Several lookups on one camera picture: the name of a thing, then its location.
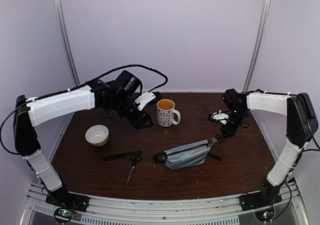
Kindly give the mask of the small black-handled scissors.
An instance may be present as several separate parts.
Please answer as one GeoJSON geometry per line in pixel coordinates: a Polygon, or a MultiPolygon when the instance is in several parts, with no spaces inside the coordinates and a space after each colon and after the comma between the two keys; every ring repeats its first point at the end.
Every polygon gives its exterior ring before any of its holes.
{"type": "Polygon", "coordinates": [[[217,134],[217,135],[215,136],[215,138],[216,138],[216,140],[217,140],[218,143],[222,143],[222,142],[225,140],[225,139],[222,137],[221,134],[217,134]]]}

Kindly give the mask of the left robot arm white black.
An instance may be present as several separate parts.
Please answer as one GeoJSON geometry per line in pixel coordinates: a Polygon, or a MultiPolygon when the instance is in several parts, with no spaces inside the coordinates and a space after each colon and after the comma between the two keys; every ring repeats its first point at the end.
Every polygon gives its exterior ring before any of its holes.
{"type": "Polygon", "coordinates": [[[153,122],[144,108],[156,100],[157,94],[144,92],[134,99],[132,95],[141,84],[136,76],[124,70],[112,81],[104,82],[96,78],[79,88],[53,95],[32,98],[21,95],[17,98],[13,121],[15,149],[61,207],[69,206],[72,196],[42,151],[35,127],[78,111],[102,108],[106,112],[115,111],[137,130],[149,128],[153,122]]]}

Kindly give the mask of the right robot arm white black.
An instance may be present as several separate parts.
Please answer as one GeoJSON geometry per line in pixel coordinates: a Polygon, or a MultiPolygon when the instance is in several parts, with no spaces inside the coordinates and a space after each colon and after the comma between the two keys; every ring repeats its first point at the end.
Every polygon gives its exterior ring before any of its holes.
{"type": "Polygon", "coordinates": [[[226,90],[222,100],[229,109],[228,118],[221,127],[223,139],[233,137],[249,111],[264,111],[286,117],[286,140],[284,148],[274,167],[261,182],[261,190],[256,195],[259,205],[268,205],[279,193],[286,177],[292,172],[314,139],[319,123],[310,96],[305,93],[274,93],[260,89],[238,93],[226,90]]]}

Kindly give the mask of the grey zipper pouch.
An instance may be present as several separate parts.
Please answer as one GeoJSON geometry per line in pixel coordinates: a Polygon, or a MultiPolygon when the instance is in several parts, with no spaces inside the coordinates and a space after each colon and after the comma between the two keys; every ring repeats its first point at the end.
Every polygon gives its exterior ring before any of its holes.
{"type": "Polygon", "coordinates": [[[207,154],[217,143],[217,139],[213,137],[176,146],[158,154],[161,154],[163,159],[161,164],[165,164],[170,170],[180,170],[203,164],[206,161],[207,154]]]}

